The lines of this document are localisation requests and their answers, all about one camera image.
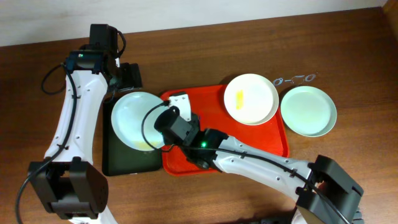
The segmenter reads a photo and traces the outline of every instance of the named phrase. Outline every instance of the wooden table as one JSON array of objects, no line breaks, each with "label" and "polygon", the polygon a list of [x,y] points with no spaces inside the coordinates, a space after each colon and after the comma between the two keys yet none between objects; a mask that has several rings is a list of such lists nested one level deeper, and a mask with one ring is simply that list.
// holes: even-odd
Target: wooden table
[{"label": "wooden table", "polygon": [[[65,32],[73,27],[66,27]],[[364,189],[367,223],[398,219],[398,43],[380,8],[128,34],[122,62],[138,63],[144,91],[227,83],[257,73],[281,92],[297,75],[334,100],[338,119],[325,136],[287,129],[290,156],[334,158]],[[14,201],[30,161],[40,161],[57,127],[63,94],[40,91],[44,74],[88,39],[0,48],[0,222],[14,223]],[[60,86],[61,72],[49,80]],[[102,112],[93,157],[101,170]],[[164,170],[108,177],[108,205],[119,223],[224,223],[293,209],[294,202],[228,174],[173,177]],[[66,223],[47,214],[29,185],[26,223]]]}]

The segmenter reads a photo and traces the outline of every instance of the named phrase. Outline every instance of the yellow mark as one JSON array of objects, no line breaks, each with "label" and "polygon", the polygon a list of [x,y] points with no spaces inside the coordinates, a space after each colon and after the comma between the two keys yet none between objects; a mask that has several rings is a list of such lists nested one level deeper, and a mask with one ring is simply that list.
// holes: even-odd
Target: yellow mark
[{"label": "yellow mark", "polygon": [[236,109],[240,110],[243,107],[243,90],[236,92]]}]

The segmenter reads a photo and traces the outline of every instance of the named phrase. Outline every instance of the round plate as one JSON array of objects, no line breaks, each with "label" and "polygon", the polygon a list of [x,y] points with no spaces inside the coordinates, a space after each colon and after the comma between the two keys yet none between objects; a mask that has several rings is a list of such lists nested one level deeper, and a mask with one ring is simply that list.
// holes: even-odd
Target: round plate
[{"label": "round plate", "polygon": [[287,92],[280,104],[280,112],[291,130],[308,137],[328,133],[337,119],[333,100],[312,86],[300,86]]},{"label": "round plate", "polygon": [[[163,102],[159,97],[145,92],[129,93],[118,100],[112,110],[111,122],[117,137],[127,146],[140,151],[151,151],[142,138],[141,123],[145,114]],[[147,140],[156,148],[164,146],[163,136],[155,130],[157,117],[167,108],[161,106],[145,120],[144,132]]]},{"label": "round plate", "polygon": [[274,85],[256,74],[234,78],[226,87],[224,104],[229,115],[247,125],[269,121],[278,110],[279,96]]}]

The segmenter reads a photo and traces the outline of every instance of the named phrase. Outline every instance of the cable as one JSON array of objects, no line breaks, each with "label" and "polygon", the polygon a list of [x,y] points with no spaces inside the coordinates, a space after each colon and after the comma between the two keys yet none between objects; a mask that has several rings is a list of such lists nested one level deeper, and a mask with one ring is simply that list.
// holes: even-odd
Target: cable
[{"label": "cable", "polygon": [[163,149],[158,149],[155,146],[153,146],[151,143],[149,143],[149,141],[147,140],[147,138],[145,137],[144,134],[144,123],[145,120],[147,119],[147,117],[157,108],[161,107],[161,106],[167,106],[169,105],[170,101],[163,101],[162,103],[158,104],[157,106],[154,106],[152,109],[150,109],[144,116],[144,119],[142,119],[142,123],[141,123],[141,134],[142,134],[142,138],[144,139],[144,141],[148,144],[148,146],[150,146],[151,148],[153,148],[154,150],[158,150],[160,152],[170,152],[173,147],[175,146],[175,144],[172,144],[171,147],[168,150],[163,150]]},{"label": "cable", "polygon": [[[59,66],[61,65],[57,65],[56,67],[54,67],[46,76],[49,76],[49,74],[51,74],[51,72],[53,72],[55,69],[57,69]],[[72,90],[73,90],[73,107],[72,107],[72,112],[70,115],[70,121],[69,121],[69,125],[68,125],[68,129],[67,129],[67,133],[65,135],[65,139],[63,140],[61,145],[59,146],[58,151],[52,156],[50,157],[49,160],[47,160],[42,166],[40,166],[37,170],[35,170],[33,173],[31,173],[26,180],[24,181],[24,183],[21,185],[18,194],[17,194],[17,199],[16,199],[16,203],[15,203],[15,214],[16,214],[16,218],[18,223],[22,223],[22,218],[21,218],[21,214],[19,211],[19,202],[21,201],[21,196],[22,193],[25,189],[25,187],[27,186],[27,184],[36,177],[36,175],[43,170],[44,168],[47,168],[47,166],[55,159],[57,158],[57,156],[59,154],[61,154],[61,152],[63,151],[63,149],[65,149],[65,146],[67,145],[67,142],[69,140],[69,136],[70,133],[72,132],[72,126],[73,126],[73,121],[75,120],[75,114],[76,114],[76,106],[77,106],[77,90],[76,90],[76,86],[75,86],[75,82],[73,81],[72,76],[69,74],[68,70],[64,67],[65,72],[67,73],[67,77],[69,78],[70,84],[72,86]]]},{"label": "cable", "polygon": [[48,77],[49,77],[54,71],[56,71],[56,70],[57,70],[59,67],[61,67],[61,66],[63,66],[63,63],[61,63],[61,64],[59,64],[59,65],[53,67],[47,74],[45,74],[45,76],[44,76],[44,78],[43,78],[43,80],[42,80],[42,84],[41,84],[41,86],[40,86],[40,89],[41,89],[45,94],[48,94],[48,95],[56,95],[56,94],[58,94],[58,93],[61,93],[61,92],[67,87],[66,84],[64,83],[63,86],[61,87],[61,89],[59,89],[59,90],[57,90],[57,91],[49,92],[49,91],[47,91],[47,90],[44,89],[44,83],[45,83],[45,81],[48,79]]},{"label": "cable", "polygon": [[324,200],[331,207],[331,209],[342,219],[342,221],[345,224],[350,224],[350,222],[347,220],[347,218],[338,210],[338,208],[336,208],[336,206],[333,204],[333,202],[331,202],[326,196],[324,196],[324,194],[319,190],[318,187],[313,185],[309,180],[307,180],[302,175],[296,173],[296,171],[294,171],[292,169],[289,169],[288,167],[283,166],[282,164],[279,164],[278,162],[275,162],[275,161],[273,161],[271,159],[268,159],[268,158],[265,158],[265,157],[262,157],[262,156],[257,156],[257,155],[253,155],[253,154],[247,154],[245,152],[236,152],[236,151],[227,150],[227,149],[209,149],[209,148],[190,147],[190,146],[178,146],[178,147],[184,148],[184,149],[191,149],[191,150],[212,150],[212,151],[228,152],[228,153],[239,155],[239,156],[250,157],[250,158],[253,158],[253,159],[259,159],[261,161],[268,162],[268,163],[270,163],[272,165],[275,165],[275,166],[281,168],[284,172],[288,172],[288,173],[292,174],[293,177],[297,177],[300,180],[302,180],[312,190],[314,190],[319,195],[319,197],[322,200]]},{"label": "cable", "polygon": [[124,35],[123,35],[122,32],[120,32],[118,30],[118,34],[120,35],[120,38],[122,38],[122,41],[123,41],[123,48],[122,48],[121,51],[119,51],[118,56],[117,56],[117,58],[120,58],[122,56],[123,52],[124,52],[124,49],[126,49],[127,42],[126,42],[126,39],[124,38]]}]

